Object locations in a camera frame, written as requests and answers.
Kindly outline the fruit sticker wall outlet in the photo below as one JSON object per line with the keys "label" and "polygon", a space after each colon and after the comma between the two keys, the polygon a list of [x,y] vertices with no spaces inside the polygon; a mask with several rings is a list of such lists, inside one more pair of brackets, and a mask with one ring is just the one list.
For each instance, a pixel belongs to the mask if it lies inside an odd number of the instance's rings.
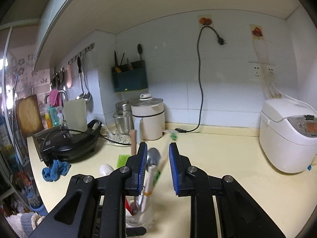
{"label": "fruit sticker wall outlet", "polygon": [[201,29],[203,26],[213,26],[213,20],[211,14],[198,15],[198,26]]}

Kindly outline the red flower wall sticker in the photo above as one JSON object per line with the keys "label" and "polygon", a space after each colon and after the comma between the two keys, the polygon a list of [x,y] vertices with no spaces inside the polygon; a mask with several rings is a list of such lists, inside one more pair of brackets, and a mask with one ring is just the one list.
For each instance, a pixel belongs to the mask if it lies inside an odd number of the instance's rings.
{"label": "red flower wall sticker", "polygon": [[252,39],[265,40],[262,26],[250,24],[249,27],[250,27]]}

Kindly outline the clear glass utensil cup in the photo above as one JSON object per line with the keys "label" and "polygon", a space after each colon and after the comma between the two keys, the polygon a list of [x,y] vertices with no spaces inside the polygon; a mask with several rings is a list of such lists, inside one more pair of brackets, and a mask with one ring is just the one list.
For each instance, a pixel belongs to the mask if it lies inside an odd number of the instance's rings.
{"label": "clear glass utensil cup", "polygon": [[126,227],[144,227],[146,230],[150,230],[153,224],[154,209],[152,205],[152,198],[142,196],[127,197],[127,201],[130,205],[131,213],[126,209]]}

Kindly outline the white cutting board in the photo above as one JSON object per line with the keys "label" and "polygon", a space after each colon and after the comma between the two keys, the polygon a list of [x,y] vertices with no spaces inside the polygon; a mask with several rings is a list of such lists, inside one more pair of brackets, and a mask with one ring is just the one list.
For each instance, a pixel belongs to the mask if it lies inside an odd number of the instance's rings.
{"label": "white cutting board", "polygon": [[64,118],[69,129],[85,132],[88,129],[85,100],[64,102]]}

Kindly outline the white wall socket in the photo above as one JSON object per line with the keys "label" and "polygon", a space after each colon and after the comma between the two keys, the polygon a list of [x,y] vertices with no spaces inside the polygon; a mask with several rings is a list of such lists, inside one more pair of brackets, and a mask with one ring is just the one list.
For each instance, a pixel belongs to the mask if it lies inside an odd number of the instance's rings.
{"label": "white wall socket", "polygon": [[249,61],[249,78],[252,81],[269,81],[275,82],[275,69],[274,64],[263,64],[259,62]]}

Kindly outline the chopsticks with green band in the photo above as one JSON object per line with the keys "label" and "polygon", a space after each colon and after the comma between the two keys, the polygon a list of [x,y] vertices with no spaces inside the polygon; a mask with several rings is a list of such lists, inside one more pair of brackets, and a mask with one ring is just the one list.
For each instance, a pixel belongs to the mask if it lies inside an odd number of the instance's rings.
{"label": "chopsticks with green band", "polygon": [[167,141],[166,141],[166,144],[164,145],[163,147],[163,150],[162,150],[162,157],[158,163],[158,167],[157,167],[157,170],[156,170],[156,174],[155,174],[155,177],[154,177],[154,180],[153,180],[153,187],[156,186],[156,184],[158,183],[159,181],[159,177],[161,176],[161,173],[169,159],[169,145],[172,143],[172,142],[176,142],[177,141],[177,133],[176,131],[165,131],[165,134],[168,135],[168,138],[167,138]]}

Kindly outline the orange bottle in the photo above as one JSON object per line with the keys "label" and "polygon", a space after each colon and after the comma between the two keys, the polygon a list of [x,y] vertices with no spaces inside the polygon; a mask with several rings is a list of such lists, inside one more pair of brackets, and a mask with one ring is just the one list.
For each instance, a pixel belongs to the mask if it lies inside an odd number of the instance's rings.
{"label": "orange bottle", "polygon": [[53,123],[52,123],[51,116],[50,116],[48,111],[45,112],[45,120],[46,120],[46,123],[47,123],[47,128],[52,128],[53,127]]}

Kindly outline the black electric griddle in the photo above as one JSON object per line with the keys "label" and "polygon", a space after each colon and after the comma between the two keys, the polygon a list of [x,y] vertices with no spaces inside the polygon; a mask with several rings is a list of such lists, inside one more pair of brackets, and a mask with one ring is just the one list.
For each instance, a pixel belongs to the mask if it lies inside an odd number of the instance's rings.
{"label": "black electric griddle", "polygon": [[66,124],[60,124],[32,138],[40,161],[49,167],[54,160],[71,162],[93,152],[101,129],[99,120],[90,121],[85,132],[71,131]]}

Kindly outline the white spoon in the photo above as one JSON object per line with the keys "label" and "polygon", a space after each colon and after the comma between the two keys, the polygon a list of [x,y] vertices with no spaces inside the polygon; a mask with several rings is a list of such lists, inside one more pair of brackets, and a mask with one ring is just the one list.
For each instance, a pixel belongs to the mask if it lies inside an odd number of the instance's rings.
{"label": "white spoon", "polygon": [[114,171],[113,167],[109,164],[103,164],[99,168],[100,177],[108,176]]}

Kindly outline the white rice cooker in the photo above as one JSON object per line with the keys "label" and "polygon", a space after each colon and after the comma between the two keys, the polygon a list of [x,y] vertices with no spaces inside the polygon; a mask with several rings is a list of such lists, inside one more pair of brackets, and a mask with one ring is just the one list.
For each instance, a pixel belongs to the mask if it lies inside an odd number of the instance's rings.
{"label": "white rice cooker", "polygon": [[259,139],[267,159],[279,171],[305,171],[316,156],[316,110],[293,99],[267,99]]}

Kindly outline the dark green wall utensil holder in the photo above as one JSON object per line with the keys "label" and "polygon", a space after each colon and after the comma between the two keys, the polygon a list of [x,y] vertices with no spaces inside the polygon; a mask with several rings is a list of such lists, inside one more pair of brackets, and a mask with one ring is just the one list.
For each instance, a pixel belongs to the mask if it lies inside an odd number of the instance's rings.
{"label": "dark green wall utensil holder", "polygon": [[146,65],[144,60],[131,63],[133,69],[123,64],[117,72],[115,67],[111,68],[112,82],[115,92],[136,91],[148,88]]}

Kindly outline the green bottle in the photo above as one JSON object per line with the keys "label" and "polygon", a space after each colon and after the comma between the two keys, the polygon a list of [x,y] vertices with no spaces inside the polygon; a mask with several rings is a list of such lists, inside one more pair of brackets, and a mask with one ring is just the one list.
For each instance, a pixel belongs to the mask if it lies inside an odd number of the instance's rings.
{"label": "green bottle", "polygon": [[52,121],[52,124],[53,126],[57,126],[60,124],[60,121],[59,121],[59,117],[58,117],[58,112],[57,112],[57,109],[56,107],[49,107],[48,108],[48,113],[50,115],[50,118],[51,118],[51,121]]}

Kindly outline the blue rag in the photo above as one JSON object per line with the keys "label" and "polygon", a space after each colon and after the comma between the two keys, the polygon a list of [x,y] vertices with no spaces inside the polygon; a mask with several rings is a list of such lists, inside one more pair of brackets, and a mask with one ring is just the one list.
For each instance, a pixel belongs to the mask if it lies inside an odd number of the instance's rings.
{"label": "blue rag", "polygon": [[46,182],[56,182],[60,176],[66,176],[71,164],[66,161],[53,160],[53,164],[42,169],[42,177]]}

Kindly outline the wooden cutting board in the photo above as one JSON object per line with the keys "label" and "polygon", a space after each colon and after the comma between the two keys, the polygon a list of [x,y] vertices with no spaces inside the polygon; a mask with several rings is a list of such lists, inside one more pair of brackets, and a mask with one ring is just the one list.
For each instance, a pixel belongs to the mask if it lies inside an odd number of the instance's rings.
{"label": "wooden cutting board", "polygon": [[16,101],[16,117],[23,138],[44,130],[36,95]]}

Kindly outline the light blue plastic spork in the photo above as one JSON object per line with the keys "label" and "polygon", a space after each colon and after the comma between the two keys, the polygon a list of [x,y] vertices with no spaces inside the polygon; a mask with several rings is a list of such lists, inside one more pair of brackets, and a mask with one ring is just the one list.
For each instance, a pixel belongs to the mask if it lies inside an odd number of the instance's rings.
{"label": "light blue plastic spork", "polygon": [[154,147],[150,148],[147,153],[146,169],[148,170],[148,168],[153,165],[157,167],[159,165],[160,160],[161,154],[158,151],[158,149]]}

